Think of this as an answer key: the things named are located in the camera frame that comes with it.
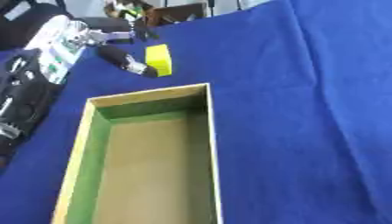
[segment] wooden edge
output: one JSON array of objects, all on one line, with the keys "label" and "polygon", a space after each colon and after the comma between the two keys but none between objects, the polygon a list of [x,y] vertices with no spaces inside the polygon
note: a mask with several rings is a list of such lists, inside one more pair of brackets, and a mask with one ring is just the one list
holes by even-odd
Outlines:
[{"label": "wooden edge", "polygon": [[52,224],[65,224],[67,222],[68,207],[74,193],[74,187],[78,178],[81,161],[83,158],[85,145],[88,140],[90,124],[95,113],[95,106],[90,100],[87,100],[81,118],[78,134],[69,158],[66,168],[66,175],[61,186],[61,191],[57,199],[56,208],[53,212]]},{"label": "wooden edge", "polygon": [[213,168],[213,191],[215,196],[217,224],[223,224],[223,212],[221,205],[221,182],[218,162],[218,151],[216,147],[216,132],[214,124],[214,104],[211,85],[206,84],[206,97],[208,107],[208,129],[210,132],[211,163]]},{"label": "wooden edge", "polygon": [[97,107],[110,107],[115,105],[122,105],[134,102],[148,102],[162,99],[178,98],[188,95],[196,95],[202,92],[206,87],[206,83],[180,86],[180,87],[165,87],[138,91],[128,94],[114,94],[108,96],[101,96],[90,98],[90,101]]}]

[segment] yellow cube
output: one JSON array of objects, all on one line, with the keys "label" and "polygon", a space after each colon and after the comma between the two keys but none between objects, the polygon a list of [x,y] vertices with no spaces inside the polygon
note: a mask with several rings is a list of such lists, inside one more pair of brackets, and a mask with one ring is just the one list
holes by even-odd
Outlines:
[{"label": "yellow cube", "polygon": [[157,69],[158,76],[172,74],[172,58],[167,45],[152,45],[145,50],[145,63]]}]

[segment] blue fabric surface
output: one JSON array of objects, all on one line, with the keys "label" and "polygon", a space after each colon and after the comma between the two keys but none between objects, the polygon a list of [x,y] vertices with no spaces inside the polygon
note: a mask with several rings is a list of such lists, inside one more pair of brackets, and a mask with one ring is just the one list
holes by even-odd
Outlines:
[{"label": "blue fabric surface", "polygon": [[0,223],[49,223],[86,98],[206,81],[227,224],[392,223],[391,6],[276,0],[166,26],[147,45],[174,75],[154,80],[86,52],[0,177]]}]

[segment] cable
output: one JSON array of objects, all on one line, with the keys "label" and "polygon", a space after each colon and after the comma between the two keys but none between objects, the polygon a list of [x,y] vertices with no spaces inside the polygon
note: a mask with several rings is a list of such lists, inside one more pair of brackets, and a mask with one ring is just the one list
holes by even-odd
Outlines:
[{"label": "cable", "polygon": [[241,11],[241,10],[242,10],[241,0],[237,0],[237,10],[238,10],[238,11]]},{"label": "cable", "polygon": [[215,0],[208,0],[208,8],[210,8],[211,17],[214,16]]}]

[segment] wooden box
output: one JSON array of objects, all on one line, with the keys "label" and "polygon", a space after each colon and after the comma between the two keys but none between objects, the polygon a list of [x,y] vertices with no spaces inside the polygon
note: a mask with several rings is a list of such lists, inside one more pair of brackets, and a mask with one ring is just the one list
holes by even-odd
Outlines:
[{"label": "wooden box", "polygon": [[222,224],[208,84],[87,100],[53,224]]}]

